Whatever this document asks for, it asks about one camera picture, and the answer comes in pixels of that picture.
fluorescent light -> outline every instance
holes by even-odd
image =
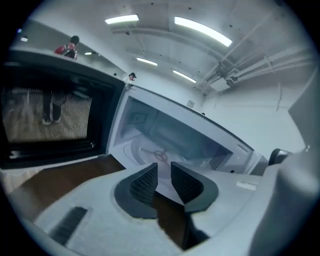
[[[154,66],[158,66],[157,63],[152,62],[152,61],[150,61],[150,60],[146,60],[146,59],[143,59],[143,58],[136,58],[136,59],[137,59],[138,61],[140,61],[140,62],[145,62],[145,63],[151,64],[151,65],[154,65]]]
[[[178,72],[178,71],[173,71],[173,73],[175,73],[175,74],[177,74],[177,75],[179,75],[179,76],[182,76],[183,78],[185,78],[185,79],[188,79],[189,81],[191,81],[192,83],[196,83],[197,81],[196,80],[193,80],[192,78],[190,78],[190,77],[188,77],[188,76],[186,76],[186,75],[184,75],[184,74],[181,74],[180,72]]]
[[[105,22],[107,24],[113,24],[118,22],[136,22],[138,20],[139,20],[138,15],[133,14],[133,15],[126,15],[126,16],[120,16],[115,18],[108,18],[105,20]]]
[[[194,22],[192,20],[180,18],[180,17],[174,17],[174,23],[177,25],[185,26],[190,29],[197,30],[201,33],[204,33],[207,36],[218,40],[220,43],[224,44],[227,47],[229,47],[232,43],[232,41],[229,38],[225,37],[223,34],[220,34],[219,32],[213,30],[212,28],[202,25],[200,23]]]

ceiling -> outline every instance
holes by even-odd
[[[156,70],[168,76],[176,76],[177,70],[197,81],[188,86],[208,94],[211,88],[207,78],[214,72],[229,78],[233,86],[237,73],[259,61],[270,67],[271,75],[281,76],[281,70],[293,67],[304,68],[313,58],[310,43],[299,22],[284,6],[275,0],[77,0],[60,2],[60,12],[72,17],[105,42],[116,42],[134,66],[145,66],[137,57],[158,63]],[[124,15],[137,14],[139,21],[106,24],[104,20]],[[232,44],[227,47],[198,31],[174,23],[181,17],[203,24],[223,34]],[[283,50],[302,47],[300,51],[284,53],[283,69],[273,69],[271,57]]]

